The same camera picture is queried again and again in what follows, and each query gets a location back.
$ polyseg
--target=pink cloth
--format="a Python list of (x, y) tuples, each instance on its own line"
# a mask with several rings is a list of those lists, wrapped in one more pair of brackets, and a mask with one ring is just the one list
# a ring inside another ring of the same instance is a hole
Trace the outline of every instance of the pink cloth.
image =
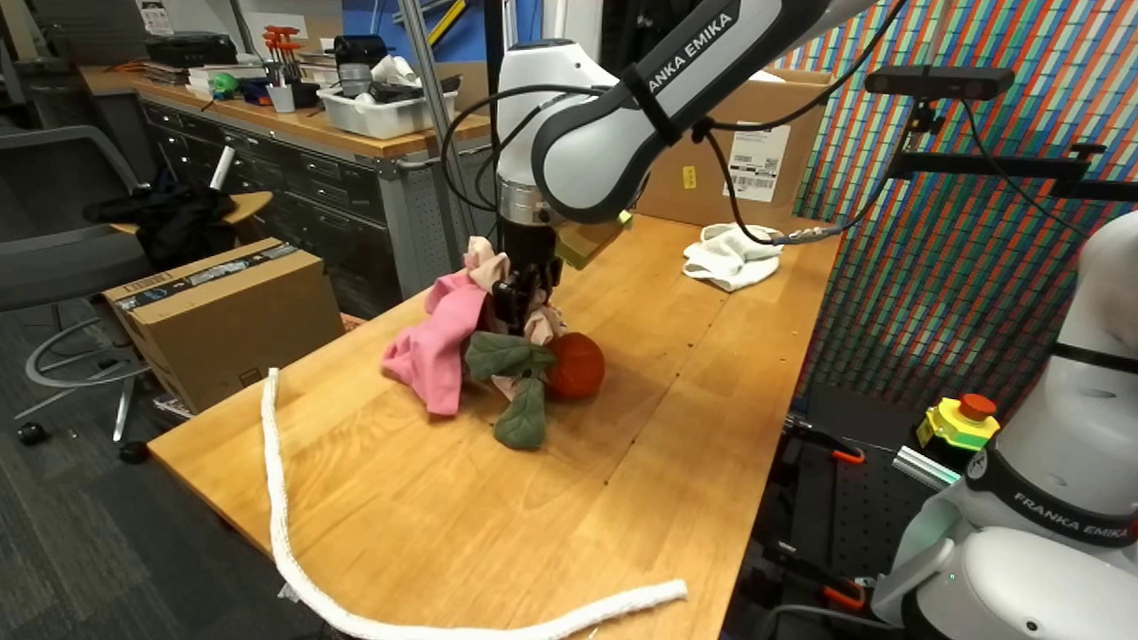
[(477, 330), (488, 293), (465, 272), (436, 279), (426, 320), (407, 329), (384, 355), (384, 372), (418, 396), (429, 416), (455, 416), (462, 396), (462, 345)]

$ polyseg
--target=crumpled white towel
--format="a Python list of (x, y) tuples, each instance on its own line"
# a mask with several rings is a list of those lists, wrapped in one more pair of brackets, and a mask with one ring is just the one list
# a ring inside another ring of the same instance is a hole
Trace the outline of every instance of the crumpled white towel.
[[(748, 224), (749, 234), (774, 234), (770, 229)], [(707, 281), (722, 293), (749, 288), (778, 272), (782, 246), (756, 246), (737, 224), (707, 224), (699, 243), (682, 248), (682, 273)]]

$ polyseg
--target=gray carpet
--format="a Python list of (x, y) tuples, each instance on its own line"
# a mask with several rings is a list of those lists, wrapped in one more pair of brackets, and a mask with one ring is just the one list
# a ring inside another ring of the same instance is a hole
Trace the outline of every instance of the gray carpet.
[[(230, 537), (170, 472), (125, 465), (109, 444), (112, 389), (40, 416), (54, 433), (23, 447), (16, 408), (46, 399), (20, 361), (54, 330), (51, 308), (0, 313), (0, 640), (228, 640), (333, 637), (277, 601), (277, 573)], [(134, 439), (170, 427), (139, 401)]]

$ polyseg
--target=office chair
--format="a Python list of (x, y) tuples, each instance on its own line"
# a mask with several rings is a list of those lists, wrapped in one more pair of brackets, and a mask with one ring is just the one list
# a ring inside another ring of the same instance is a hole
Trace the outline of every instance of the office chair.
[[(57, 301), (94, 299), (109, 284), (149, 273), (131, 234), (83, 217), (90, 203), (131, 189), (131, 167), (90, 125), (0, 131), (0, 308), (54, 305), (57, 313)], [(23, 419), (75, 391), (121, 384), (112, 441), (125, 458), (134, 458), (143, 444), (121, 439), (143, 372), (106, 308), (71, 329), (60, 329), (57, 313), (57, 335), (23, 361), (23, 376), (54, 396), (15, 416), (16, 439), (43, 441), (46, 429)]]

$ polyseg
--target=white robot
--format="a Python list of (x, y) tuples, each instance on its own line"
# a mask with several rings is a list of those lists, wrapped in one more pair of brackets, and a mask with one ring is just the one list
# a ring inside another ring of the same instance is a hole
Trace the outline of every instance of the white robot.
[[(828, 0), (705, 0), (623, 79), (576, 43), (502, 63), (499, 215), (514, 294), (553, 288), (552, 229), (634, 207), (650, 160), (770, 58), (831, 16)], [(1138, 215), (1084, 246), (1080, 288), (1044, 376), (968, 483), (910, 524), (873, 617), (952, 640), (1138, 632)]]

